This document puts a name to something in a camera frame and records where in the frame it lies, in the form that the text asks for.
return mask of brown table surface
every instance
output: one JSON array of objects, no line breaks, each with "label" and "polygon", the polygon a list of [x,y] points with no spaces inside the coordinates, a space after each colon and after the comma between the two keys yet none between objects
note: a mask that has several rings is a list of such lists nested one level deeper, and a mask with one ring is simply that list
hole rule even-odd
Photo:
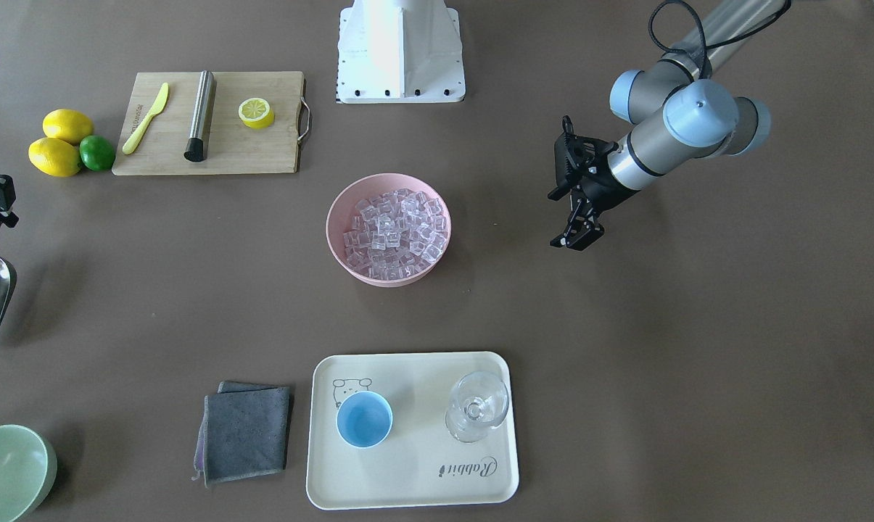
[{"label": "brown table surface", "polygon": [[[453,0],[469,95],[334,103],[350,2],[0,1],[0,173],[21,223],[0,331],[0,424],[45,434],[59,478],[30,520],[874,520],[874,6],[801,1],[719,70],[769,141],[689,162],[547,246],[562,115],[630,128],[613,80],[659,58],[656,1]],[[716,4],[696,1],[703,15]],[[678,7],[662,28],[688,32]],[[49,110],[118,139],[137,72],[303,70],[295,175],[43,175]],[[439,191],[446,257],[370,287],[324,218],[377,172]],[[305,470],[311,373],[332,354],[494,350],[513,379],[520,488],[502,505],[321,512]],[[294,387],[288,469],[190,480],[202,398]]]}]

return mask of white tray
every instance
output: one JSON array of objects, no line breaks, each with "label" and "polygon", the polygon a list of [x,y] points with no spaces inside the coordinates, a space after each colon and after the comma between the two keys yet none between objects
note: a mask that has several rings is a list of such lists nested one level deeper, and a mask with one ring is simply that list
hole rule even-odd
[{"label": "white tray", "polygon": [[[476,370],[495,371],[511,389],[507,363],[493,352],[338,355],[314,370],[308,435],[308,499],[325,510],[504,502],[520,482],[513,390],[502,426],[479,442],[450,435],[450,389]],[[338,401],[369,389],[394,413],[378,446],[357,449],[337,433]]]}]

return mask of pink bowl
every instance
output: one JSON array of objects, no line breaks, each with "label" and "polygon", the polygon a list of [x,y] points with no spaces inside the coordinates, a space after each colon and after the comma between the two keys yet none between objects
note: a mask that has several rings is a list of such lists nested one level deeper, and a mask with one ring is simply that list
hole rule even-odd
[{"label": "pink bowl", "polygon": [[446,252],[446,248],[450,246],[450,232],[453,231],[453,221],[450,220],[450,211],[446,207],[446,202],[443,201],[443,198],[440,198],[437,191],[434,191],[430,185],[409,175],[376,174],[366,176],[366,178],[354,182],[350,187],[344,188],[340,195],[334,199],[334,204],[330,205],[330,211],[327,212],[327,246],[330,247],[330,252],[334,255],[334,259],[337,259],[337,263],[347,272],[350,272],[354,278],[383,288],[394,288],[411,284],[426,276],[427,272],[432,270],[439,263],[440,259],[443,258],[443,254],[441,254],[440,258],[437,258],[437,261],[423,272],[418,272],[410,278],[401,278],[400,280],[393,281],[382,281],[363,276],[363,274],[357,273],[348,267],[347,253],[343,244],[343,234],[350,231],[350,221],[353,215],[356,214],[356,204],[360,202],[360,199],[369,199],[384,194],[384,192],[397,191],[397,189],[409,189],[411,192],[420,191],[424,192],[428,198],[440,199],[443,203],[443,217],[446,218],[447,244],[443,249],[443,252]]}]

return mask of cartoon face on tray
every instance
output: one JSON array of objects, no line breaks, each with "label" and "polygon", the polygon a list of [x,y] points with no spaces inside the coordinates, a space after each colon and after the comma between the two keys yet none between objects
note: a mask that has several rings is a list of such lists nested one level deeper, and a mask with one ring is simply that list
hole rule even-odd
[{"label": "cartoon face on tray", "polygon": [[371,379],[334,379],[334,404],[340,407],[344,399],[358,391],[368,390]]}]

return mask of blue cup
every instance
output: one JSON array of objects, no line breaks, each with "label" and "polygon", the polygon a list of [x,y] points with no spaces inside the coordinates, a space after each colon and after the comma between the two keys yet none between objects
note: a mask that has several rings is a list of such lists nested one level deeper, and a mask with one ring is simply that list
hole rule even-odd
[{"label": "blue cup", "polygon": [[337,412],[337,430],[350,446],[371,448],[391,432],[391,406],[380,394],[360,391],[347,397]]}]

